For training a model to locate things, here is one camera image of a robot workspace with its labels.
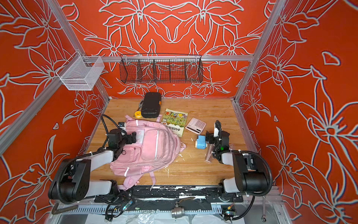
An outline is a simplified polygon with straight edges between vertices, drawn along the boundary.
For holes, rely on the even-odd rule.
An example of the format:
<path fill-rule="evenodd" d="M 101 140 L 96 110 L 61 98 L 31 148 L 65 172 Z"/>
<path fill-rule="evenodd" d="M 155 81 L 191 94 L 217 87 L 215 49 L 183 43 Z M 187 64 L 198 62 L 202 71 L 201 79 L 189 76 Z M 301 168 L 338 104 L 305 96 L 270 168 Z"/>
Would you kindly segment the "pink student backpack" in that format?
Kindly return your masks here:
<path fill-rule="evenodd" d="M 166 125 L 126 116 L 125 131 L 136 132 L 137 141 L 124 146 L 124 155 L 110 163 L 115 175 L 124 176 L 119 190 L 128 190 L 139 183 L 144 174 L 149 174 L 156 184 L 155 171 L 167 168 L 186 149 L 186 144 Z"/>

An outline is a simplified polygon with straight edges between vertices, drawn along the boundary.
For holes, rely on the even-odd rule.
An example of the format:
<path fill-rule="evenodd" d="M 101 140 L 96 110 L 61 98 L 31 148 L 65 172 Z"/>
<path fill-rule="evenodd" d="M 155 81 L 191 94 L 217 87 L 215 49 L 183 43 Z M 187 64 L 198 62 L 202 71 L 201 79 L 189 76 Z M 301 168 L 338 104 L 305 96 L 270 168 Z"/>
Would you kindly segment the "colourful picture book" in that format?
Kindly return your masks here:
<path fill-rule="evenodd" d="M 179 138 L 181 138 L 186 126 L 187 118 L 188 113 L 166 109 L 163 114 L 161 123 L 172 130 L 173 133 L 176 134 Z"/>

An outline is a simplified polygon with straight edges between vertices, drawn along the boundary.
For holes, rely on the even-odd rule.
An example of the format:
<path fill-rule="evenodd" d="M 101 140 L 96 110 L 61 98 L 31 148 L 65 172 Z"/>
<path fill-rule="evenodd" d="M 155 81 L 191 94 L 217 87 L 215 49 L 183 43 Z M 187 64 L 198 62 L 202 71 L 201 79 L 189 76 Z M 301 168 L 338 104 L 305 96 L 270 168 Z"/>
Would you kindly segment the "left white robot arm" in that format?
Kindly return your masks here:
<path fill-rule="evenodd" d="M 102 202 L 114 205 L 116 197 L 120 196 L 117 182 L 92 181 L 91 172 L 127 154 L 125 146 L 136 142 L 136 132 L 128 133 L 121 128 L 113 129 L 107 133 L 104 146 L 96 152 L 89 152 L 73 159 L 64 159 L 50 185 L 48 198 L 59 200 L 64 204 L 72 204 L 101 196 L 104 197 Z"/>

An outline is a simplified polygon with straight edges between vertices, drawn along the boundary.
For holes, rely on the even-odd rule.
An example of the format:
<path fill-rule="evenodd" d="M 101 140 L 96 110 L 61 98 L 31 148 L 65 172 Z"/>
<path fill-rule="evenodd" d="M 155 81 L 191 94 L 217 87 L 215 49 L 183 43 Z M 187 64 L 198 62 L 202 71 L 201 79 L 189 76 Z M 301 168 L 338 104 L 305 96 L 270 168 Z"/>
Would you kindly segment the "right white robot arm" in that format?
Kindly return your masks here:
<path fill-rule="evenodd" d="M 233 149 L 229 144 L 229 133 L 225 131 L 206 132 L 205 141 L 209 144 L 210 159 L 216 159 L 219 163 L 232 166 L 234 169 L 234 177 L 219 182 L 219 195 L 237 193 L 263 197 L 271 191 L 272 171 L 260 154 Z"/>

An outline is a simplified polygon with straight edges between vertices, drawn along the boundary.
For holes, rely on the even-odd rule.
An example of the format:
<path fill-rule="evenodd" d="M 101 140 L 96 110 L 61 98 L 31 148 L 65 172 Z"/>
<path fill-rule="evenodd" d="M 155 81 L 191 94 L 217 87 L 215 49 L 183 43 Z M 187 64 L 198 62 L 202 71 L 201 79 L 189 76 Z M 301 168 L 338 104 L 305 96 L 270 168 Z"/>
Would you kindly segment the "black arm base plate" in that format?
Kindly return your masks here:
<path fill-rule="evenodd" d="M 143 201 L 174 200 L 194 197 L 204 202 L 242 203 L 243 197 L 237 193 L 219 192 L 217 185 L 139 185 L 129 190 L 120 190 L 128 199 Z"/>

